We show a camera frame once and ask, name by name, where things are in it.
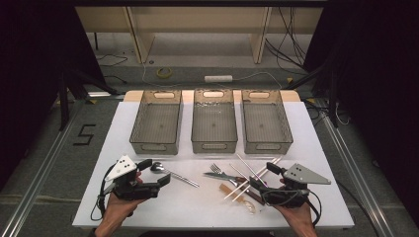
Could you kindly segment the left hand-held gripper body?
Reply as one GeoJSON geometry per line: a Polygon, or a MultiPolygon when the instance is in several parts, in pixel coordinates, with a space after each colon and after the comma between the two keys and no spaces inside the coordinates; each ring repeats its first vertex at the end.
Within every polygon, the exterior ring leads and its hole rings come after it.
{"type": "Polygon", "coordinates": [[[156,198],[159,193],[156,183],[137,181],[136,176],[140,171],[137,170],[136,164],[127,155],[123,155],[104,177],[105,182],[111,182],[107,192],[112,192],[123,200],[156,198]]]}

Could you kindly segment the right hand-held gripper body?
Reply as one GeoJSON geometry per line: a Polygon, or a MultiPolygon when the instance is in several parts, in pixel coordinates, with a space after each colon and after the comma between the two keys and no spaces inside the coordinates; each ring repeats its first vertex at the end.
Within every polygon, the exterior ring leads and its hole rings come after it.
{"type": "Polygon", "coordinates": [[[262,191],[266,204],[284,207],[300,207],[308,201],[308,184],[330,185],[331,181],[310,169],[295,163],[290,168],[282,168],[284,185],[281,188],[267,188],[262,191]]]}

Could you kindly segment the metal spoon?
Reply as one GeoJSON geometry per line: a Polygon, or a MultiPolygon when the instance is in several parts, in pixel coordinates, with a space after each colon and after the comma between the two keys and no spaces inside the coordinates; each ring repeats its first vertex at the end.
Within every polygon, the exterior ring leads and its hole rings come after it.
{"type": "Polygon", "coordinates": [[[180,180],[182,182],[185,182],[185,183],[187,183],[187,184],[189,184],[189,185],[191,185],[191,186],[193,186],[195,188],[198,188],[200,186],[198,183],[196,183],[194,181],[191,181],[191,180],[189,180],[189,179],[187,179],[185,177],[182,177],[182,176],[180,176],[180,175],[178,175],[178,174],[176,174],[176,173],[174,173],[174,172],[166,169],[161,162],[154,162],[151,165],[150,170],[152,172],[154,172],[154,173],[164,173],[164,174],[172,175],[174,178],[176,178],[176,179],[178,179],[178,180],[180,180]]]}

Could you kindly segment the wooden-handled clear spoon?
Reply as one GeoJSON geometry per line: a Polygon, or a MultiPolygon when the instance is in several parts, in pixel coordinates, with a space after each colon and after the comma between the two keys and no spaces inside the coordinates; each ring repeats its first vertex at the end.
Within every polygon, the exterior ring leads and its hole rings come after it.
{"type": "MultiPolygon", "coordinates": [[[[229,195],[232,192],[232,189],[230,189],[227,185],[225,184],[221,184],[219,186],[219,189],[225,194],[225,195],[229,195]]],[[[256,207],[255,205],[251,202],[246,200],[244,197],[239,197],[236,193],[233,193],[231,195],[237,202],[243,204],[244,206],[247,207],[247,209],[252,213],[255,214],[256,213],[256,207]]]]}

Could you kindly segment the brown-handled metal knife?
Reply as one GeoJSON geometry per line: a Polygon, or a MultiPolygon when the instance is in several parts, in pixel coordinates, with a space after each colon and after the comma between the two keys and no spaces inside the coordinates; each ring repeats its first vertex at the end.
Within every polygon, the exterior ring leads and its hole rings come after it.
{"type": "Polygon", "coordinates": [[[225,174],[218,174],[218,173],[214,173],[214,172],[205,172],[204,175],[208,176],[208,177],[212,177],[212,178],[217,178],[217,179],[222,179],[222,180],[227,180],[227,181],[233,181],[233,182],[238,182],[238,183],[244,183],[244,182],[248,181],[247,179],[245,179],[243,177],[234,177],[234,176],[229,176],[229,175],[225,175],[225,174]]]}

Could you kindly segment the smoky clear plastic bin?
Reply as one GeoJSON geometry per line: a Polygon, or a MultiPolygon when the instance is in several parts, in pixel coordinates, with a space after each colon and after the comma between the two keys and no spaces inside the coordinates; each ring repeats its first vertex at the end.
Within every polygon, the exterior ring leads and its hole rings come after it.
{"type": "Polygon", "coordinates": [[[279,90],[242,90],[242,124],[246,154],[285,155],[293,135],[279,90]]]}
{"type": "Polygon", "coordinates": [[[180,90],[144,91],[129,138],[135,153],[176,155],[182,114],[180,90]]]}
{"type": "Polygon", "coordinates": [[[238,135],[232,90],[194,91],[191,141],[196,154],[235,152],[238,135]]]}

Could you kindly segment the person's left hand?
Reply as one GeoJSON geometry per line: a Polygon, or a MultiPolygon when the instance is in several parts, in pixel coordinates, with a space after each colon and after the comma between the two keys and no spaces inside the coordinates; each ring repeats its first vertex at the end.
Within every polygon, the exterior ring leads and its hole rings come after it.
{"type": "Polygon", "coordinates": [[[123,200],[119,199],[114,194],[110,194],[104,219],[124,220],[129,217],[142,202],[143,199],[123,200]]]}

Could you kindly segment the person's right hand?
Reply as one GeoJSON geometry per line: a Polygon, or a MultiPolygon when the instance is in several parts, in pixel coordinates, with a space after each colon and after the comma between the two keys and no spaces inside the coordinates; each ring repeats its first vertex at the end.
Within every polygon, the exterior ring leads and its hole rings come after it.
{"type": "Polygon", "coordinates": [[[275,205],[275,209],[278,210],[285,218],[286,222],[292,228],[303,228],[311,227],[311,210],[307,203],[304,203],[300,207],[284,207],[275,205]]]}

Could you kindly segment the white table cover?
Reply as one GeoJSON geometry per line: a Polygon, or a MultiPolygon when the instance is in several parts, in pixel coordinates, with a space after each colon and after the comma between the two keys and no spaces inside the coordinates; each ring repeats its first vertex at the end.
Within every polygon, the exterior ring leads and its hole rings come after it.
{"type": "MultiPolygon", "coordinates": [[[[94,208],[105,172],[123,155],[139,162],[145,157],[133,151],[129,137],[138,110],[134,102],[119,103],[99,155],[90,182],[75,214],[73,225],[92,228],[99,224],[100,212],[94,208]]],[[[246,155],[243,143],[237,143],[234,154],[195,154],[192,151],[193,105],[186,103],[183,108],[179,152],[175,156],[159,156],[163,166],[187,179],[197,182],[195,188],[177,179],[163,187],[157,198],[142,203],[133,216],[124,222],[124,227],[140,230],[274,230],[285,227],[287,223],[274,208],[257,203],[256,213],[252,214],[246,206],[226,196],[219,186],[223,180],[204,175],[212,163],[225,173],[233,176],[232,164],[244,174],[249,169],[239,160],[239,154],[252,168],[260,170],[271,161],[271,155],[246,155]]],[[[302,102],[286,102],[285,110],[293,135],[293,144],[282,157],[279,165],[289,168],[301,164],[321,176],[333,180],[334,176],[326,160],[323,149],[305,105],[302,102]]]]}

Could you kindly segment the black metal stand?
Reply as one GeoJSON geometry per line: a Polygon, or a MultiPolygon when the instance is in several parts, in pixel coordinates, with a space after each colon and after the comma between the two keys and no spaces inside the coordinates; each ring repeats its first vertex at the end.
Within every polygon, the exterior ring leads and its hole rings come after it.
{"type": "Polygon", "coordinates": [[[118,91],[108,86],[104,80],[100,81],[80,70],[71,69],[62,72],[58,78],[61,112],[60,130],[64,130],[70,120],[67,91],[70,91],[76,100],[85,100],[88,98],[88,92],[84,87],[85,84],[92,84],[111,95],[118,94],[118,91]]]}
{"type": "Polygon", "coordinates": [[[338,127],[338,116],[337,116],[337,78],[336,74],[330,69],[325,63],[323,63],[318,68],[309,72],[307,75],[304,75],[296,82],[292,82],[289,86],[286,87],[287,90],[293,90],[297,87],[313,80],[317,79],[323,83],[328,83],[328,116],[330,121],[335,127],[338,127]]]}

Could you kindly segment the yellow tape roll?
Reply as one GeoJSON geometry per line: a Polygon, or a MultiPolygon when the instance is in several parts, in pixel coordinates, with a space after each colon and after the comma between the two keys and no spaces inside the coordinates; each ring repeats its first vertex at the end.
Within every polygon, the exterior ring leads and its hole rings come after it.
{"type": "Polygon", "coordinates": [[[173,74],[173,71],[169,67],[161,67],[156,71],[156,75],[160,79],[170,78],[173,74]]]}

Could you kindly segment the dark curtain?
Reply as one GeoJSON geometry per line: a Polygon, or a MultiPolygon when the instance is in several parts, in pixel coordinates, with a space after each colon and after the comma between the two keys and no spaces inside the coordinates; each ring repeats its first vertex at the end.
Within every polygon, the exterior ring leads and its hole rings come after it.
{"type": "Polygon", "coordinates": [[[419,227],[419,0],[327,0],[304,66],[337,98],[419,227]]]}
{"type": "Polygon", "coordinates": [[[60,86],[78,98],[105,84],[85,30],[60,0],[0,0],[0,190],[24,158],[60,86]]]}

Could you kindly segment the beige wooden desk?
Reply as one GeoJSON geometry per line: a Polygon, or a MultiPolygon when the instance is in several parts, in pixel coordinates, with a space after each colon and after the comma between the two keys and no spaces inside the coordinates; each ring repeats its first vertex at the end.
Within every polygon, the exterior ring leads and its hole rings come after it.
{"type": "Polygon", "coordinates": [[[246,34],[253,61],[262,61],[266,35],[283,34],[286,20],[298,34],[315,32],[321,7],[78,7],[87,33],[129,33],[144,62],[157,33],[246,34]]]}

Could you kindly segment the brown-handled metal fork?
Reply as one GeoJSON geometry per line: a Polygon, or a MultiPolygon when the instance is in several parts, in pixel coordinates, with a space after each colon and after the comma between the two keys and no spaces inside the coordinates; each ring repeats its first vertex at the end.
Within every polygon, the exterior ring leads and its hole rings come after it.
{"type": "MultiPolygon", "coordinates": [[[[219,167],[217,167],[215,164],[211,164],[210,165],[210,169],[214,172],[214,173],[218,173],[218,174],[225,174],[219,167]]],[[[232,183],[235,187],[238,187],[240,184],[243,183],[238,183],[238,182],[233,182],[233,181],[229,181],[230,183],[232,183]]],[[[263,202],[263,200],[254,192],[247,190],[246,194],[248,196],[250,196],[251,198],[255,199],[257,202],[261,203],[262,205],[264,205],[265,203],[263,202]]]]}

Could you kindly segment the metal floor rail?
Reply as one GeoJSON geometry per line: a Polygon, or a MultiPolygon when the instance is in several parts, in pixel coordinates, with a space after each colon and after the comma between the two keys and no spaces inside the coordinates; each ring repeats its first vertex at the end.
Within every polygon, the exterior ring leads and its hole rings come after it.
{"type": "Polygon", "coordinates": [[[53,165],[58,158],[59,153],[62,150],[63,144],[68,137],[69,131],[72,128],[74,121],[76,120],[83,106],[84,101],[77,100],[74,102],[67,124],[57,132],[57,135],[50,145],[47,154],[42,159],[40,167],[32,176],[28,188],[17,201],[15,210],[11,213],[11,216],[6,222],[4,229],[0,232],[1,237],[18,236],[42,189],[43,184],[45,183],[53,165]]]}
{"type": "Polygon", "coordinates": [[[326,112],[321,112],[321,114],[323,115],[322,122],[325,124],[325,127],[338,150],[340,159],[342,160],[359,196],[358,201],[363,205],[365,214],[371,221],[377,237],[394,237],[394,232],[392,231],[384,212],[379,206],[375,195],[370,189],[367,179],[357,165],[356,160],[354,159],[340,130],[331,120],[331,117],[335,116],[336,113],[331,113],[327,110],[326,112]]]}

